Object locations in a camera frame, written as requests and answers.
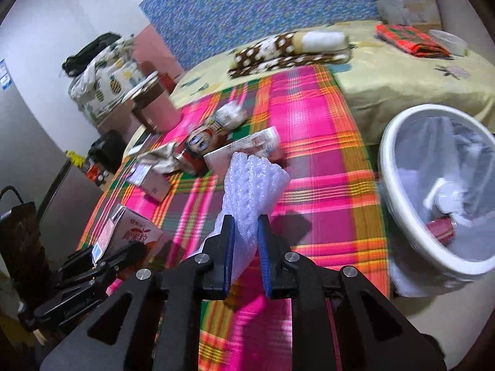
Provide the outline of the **orange juice carton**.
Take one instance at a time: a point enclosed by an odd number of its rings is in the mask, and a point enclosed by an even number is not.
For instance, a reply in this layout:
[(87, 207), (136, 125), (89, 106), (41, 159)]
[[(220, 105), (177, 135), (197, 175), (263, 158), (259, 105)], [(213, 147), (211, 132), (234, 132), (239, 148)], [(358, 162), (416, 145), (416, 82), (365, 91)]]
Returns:
[(153, 222), (118, 204), (104, 223), (92, 247), (93, 264), (98, 263), (104, 255), (112, 255), (132, 241), (144, 243), (148, 254), (162, 235), (162, 230)]

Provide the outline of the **white foam net sleeve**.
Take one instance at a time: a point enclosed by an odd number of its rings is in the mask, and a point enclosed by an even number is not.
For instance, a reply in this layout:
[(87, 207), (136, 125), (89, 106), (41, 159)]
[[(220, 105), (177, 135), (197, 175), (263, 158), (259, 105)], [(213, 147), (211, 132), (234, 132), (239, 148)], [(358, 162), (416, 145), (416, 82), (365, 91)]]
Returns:
[(222, 210), (214, 229), (220, 233), (223, 217), (235, 220), (235, 245), (231, 280), (236, 281), (248, 268), (257, 251), (258, 217), (271, 215), (290, 183), (290, 175), (280, 165), (265, 157), (235, 152), (224, 178)]

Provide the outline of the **small white carton box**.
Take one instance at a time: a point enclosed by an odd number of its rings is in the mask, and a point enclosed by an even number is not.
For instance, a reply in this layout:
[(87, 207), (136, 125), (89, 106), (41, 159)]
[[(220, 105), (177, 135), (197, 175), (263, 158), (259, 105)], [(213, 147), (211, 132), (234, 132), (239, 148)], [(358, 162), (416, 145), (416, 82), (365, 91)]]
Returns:
[(147, 164), (134, 164), (127, 175), (127, 181), (158, 203), (161, 203), (170, 191), (170, 182), (165, 175), (157, 173)]

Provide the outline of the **silver wrapper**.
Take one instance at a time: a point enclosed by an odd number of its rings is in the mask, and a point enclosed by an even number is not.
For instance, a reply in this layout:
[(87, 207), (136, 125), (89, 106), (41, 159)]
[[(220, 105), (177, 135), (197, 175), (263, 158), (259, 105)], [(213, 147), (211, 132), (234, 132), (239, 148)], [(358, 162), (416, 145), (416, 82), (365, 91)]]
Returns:
[(150, 166), (160, 174), (171, 174), (181, 170), (179, 161), (174, 157), (178, 143), (166, 143), (155, 149), (140, 154), (137, 158), (139, 165)]

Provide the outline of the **red cartoon face can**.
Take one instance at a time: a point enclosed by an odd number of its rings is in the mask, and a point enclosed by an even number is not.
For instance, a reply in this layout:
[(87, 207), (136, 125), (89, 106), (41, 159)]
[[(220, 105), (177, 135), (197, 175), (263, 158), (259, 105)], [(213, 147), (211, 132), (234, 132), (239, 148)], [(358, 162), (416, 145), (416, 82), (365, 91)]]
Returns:
[(205, 155), (224, 147), (231, 131), (218, 121), (208, 121), (188, 134), (183, 143), (180, 159), (191, 175), (207, 173)]

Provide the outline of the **white tissue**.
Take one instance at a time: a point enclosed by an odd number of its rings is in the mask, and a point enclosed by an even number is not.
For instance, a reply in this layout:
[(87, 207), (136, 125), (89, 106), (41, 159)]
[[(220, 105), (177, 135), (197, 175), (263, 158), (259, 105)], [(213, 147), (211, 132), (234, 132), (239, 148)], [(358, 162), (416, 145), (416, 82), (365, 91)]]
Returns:
[(220, 107), (211, 119), (223, 129), (233, 131), (240, 127), (248, 118), (247, 111), (237, 100), (231, 100)]

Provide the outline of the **white round trash bin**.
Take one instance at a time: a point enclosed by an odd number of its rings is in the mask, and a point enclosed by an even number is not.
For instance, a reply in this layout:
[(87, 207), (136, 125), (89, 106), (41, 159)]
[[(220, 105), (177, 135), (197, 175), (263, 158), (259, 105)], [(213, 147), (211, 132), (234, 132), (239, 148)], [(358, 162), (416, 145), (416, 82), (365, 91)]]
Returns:
[(399, 295), (446, 294), (493, 271), (494, 136), (485, 126), (446, 105), (418, 105), (387, 125), (377, 162)]

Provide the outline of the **toy truck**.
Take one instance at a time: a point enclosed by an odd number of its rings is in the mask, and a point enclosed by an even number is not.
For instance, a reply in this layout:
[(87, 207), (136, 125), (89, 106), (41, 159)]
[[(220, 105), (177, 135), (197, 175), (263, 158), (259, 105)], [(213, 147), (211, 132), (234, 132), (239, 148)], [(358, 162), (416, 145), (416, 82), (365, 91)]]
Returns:
[(90, 157), (84, 162), (82, 171), (98, 187), (106, 183), (106, 179), (109, 176), (109, 171), (104, 169), (99, 163), (95, 163)]

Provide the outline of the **pink cup brown lid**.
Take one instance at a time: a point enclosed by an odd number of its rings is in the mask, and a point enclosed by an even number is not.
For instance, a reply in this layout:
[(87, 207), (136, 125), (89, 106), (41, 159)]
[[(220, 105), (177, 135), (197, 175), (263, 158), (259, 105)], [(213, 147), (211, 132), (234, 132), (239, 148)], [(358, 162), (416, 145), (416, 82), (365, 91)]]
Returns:
[(179, 125), (181, 113), (170, 100), (169, 92), (154, 71), (127, 93), (132, 114), (152, 134), (166, 133)]

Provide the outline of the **pineapple print fabric bundle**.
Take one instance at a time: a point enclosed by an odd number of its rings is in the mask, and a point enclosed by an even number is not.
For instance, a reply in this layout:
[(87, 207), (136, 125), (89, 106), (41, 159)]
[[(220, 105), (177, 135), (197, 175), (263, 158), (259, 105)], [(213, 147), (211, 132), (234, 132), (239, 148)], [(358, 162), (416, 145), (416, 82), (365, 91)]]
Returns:
[(118, 39), (92, 59), (70, 83), (69, 97), (92, 125), (98, 126), (123, 102), (123, 97), (144, 80), (133, 57), (134, 49), (132, 35)]

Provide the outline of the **white bin liner bag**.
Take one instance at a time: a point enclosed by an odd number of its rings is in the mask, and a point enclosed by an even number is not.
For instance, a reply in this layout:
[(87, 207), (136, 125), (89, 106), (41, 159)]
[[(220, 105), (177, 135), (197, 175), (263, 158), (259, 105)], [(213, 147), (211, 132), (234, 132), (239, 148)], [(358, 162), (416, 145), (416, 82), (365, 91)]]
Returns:
[(445, 116), (408, 120), (394, 154), (398, 181), (420, 221), (454, 221), (447, 249), (471, 261), (494, 256), (494, 145), (480, 126)]

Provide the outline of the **black garment on bundle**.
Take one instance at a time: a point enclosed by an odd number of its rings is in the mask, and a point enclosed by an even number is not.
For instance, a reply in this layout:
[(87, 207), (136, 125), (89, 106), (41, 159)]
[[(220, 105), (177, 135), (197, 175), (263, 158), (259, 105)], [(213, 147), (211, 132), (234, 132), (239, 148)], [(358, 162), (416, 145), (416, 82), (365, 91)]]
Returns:
[(74, 78), (80, 75), (101, 51), (121, 38), (120, 34), (108, 32), (102, 34), (82, 48), (78, 53), (69, 56), (61, 65), (68, 77)]

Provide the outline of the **yellow pineapple bedsheet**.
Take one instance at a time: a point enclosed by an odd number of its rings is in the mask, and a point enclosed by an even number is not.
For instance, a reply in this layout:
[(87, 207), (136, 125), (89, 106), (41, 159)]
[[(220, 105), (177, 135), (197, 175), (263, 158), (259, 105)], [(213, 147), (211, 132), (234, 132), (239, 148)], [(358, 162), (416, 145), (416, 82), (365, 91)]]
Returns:
[(365, 143), (375, 144), (397, 114), (427, 103), (456, 108), (493, 129), (494, 68), (479, 54), (451, 60), (414, 57), (377, 37), (373, 21), (322, 30), (348, 36), (347, 63), (230, 78), (236, 51), (266, 37), (201, 62), (169, 92), (181, 113), (171, 139), (181, 141), (231, 100), (247, 111), (250, 131), (275, 126), (283, 142), (328, 146), (337, 132), (355, 131)]

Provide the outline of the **brown polka dot blanket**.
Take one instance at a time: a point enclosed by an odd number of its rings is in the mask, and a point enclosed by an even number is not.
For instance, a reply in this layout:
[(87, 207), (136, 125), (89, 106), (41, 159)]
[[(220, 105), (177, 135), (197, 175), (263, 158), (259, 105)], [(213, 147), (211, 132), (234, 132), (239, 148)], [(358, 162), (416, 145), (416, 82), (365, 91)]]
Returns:
[(230, 78), (314, 64), (345, 64), (351, 43), (338, 31), (306, 30), (276, 34), (236, 51)]

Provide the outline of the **white plastic bowl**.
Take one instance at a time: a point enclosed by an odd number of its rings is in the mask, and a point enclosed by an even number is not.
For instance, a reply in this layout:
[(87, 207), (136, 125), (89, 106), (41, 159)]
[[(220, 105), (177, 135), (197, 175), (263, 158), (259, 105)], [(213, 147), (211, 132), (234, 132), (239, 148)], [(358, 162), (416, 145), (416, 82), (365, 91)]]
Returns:
[(431, 29), (428, 34), (429, 37), (434, 39), (438, 44), (449, 50), (451, 54), (456, 56), (467, 55), (467, 42), (455, 34), (438, 29)]

